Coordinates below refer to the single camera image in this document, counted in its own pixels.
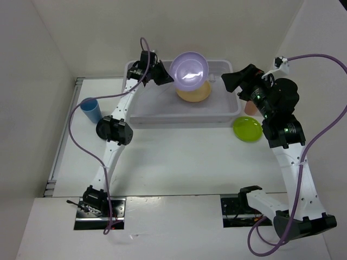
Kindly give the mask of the purple plastic plate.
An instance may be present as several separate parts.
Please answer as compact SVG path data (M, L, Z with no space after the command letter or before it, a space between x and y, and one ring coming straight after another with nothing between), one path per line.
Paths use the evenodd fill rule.
M207 80L209 66L200 53L189 51L178 55L170 65L169 74L175 88L192 92L199 89Z

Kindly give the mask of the coral plastic cup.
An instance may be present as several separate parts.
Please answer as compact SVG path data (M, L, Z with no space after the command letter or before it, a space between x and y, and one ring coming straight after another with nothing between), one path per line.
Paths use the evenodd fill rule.
M256 107L256 105L252 102L252 101L247 101L246 105L245 105L245 109L244 112L249 115L249 116L253 116L257 113L258 109Z

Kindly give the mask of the orange plastic plate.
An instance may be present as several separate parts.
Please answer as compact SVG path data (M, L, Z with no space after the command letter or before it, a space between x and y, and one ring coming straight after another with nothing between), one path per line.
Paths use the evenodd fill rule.
M198 89L189 92L176 89L176 93L184 101L197 103L205 100L210 95L211 85L208 81L205 81Z

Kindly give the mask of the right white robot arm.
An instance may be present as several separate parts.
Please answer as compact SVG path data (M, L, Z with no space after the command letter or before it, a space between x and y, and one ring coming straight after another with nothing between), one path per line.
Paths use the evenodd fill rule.
M299 101L297 85L289 79L265 74L252 64L221 77L228 92L240 87L239 98L252 101L264 117L262 131L280 165L289 202L282 204L259 186L249 186L239 192L240 211L261 212L285 242L335 228L336 218L327 214L321 204L303 154L306 139L300 122L293 115Z

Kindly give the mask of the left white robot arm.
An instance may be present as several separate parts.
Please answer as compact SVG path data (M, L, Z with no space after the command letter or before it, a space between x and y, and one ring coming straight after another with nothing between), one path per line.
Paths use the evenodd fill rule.
M83 203L95 216L110 214L112 205L108 203L107 188L122 151L133 138L128 121L139 94L139 87L135 85L146 85L151 80L158 86L174 81L157 54L142 51L140 60L127 71L124 92L116 108L97 123L96 133L106 141L106 149L96 176L82 196Z

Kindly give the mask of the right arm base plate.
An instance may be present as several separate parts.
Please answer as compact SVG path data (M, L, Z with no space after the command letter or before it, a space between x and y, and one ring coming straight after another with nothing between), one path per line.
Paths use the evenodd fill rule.
M220 202L224 228L252 227L263 217L259 211L241 206L237 194L221 195Z

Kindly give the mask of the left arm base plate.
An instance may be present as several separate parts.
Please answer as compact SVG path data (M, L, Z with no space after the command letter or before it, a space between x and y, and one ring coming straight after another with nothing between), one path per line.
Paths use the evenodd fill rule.
M123 230L125 224L126 198L112 198L112 227L111 230ZM74 230L104 230L109 221L108 209L106 213L93 209L84 204L82 198L79 198L78 207L75 216Z

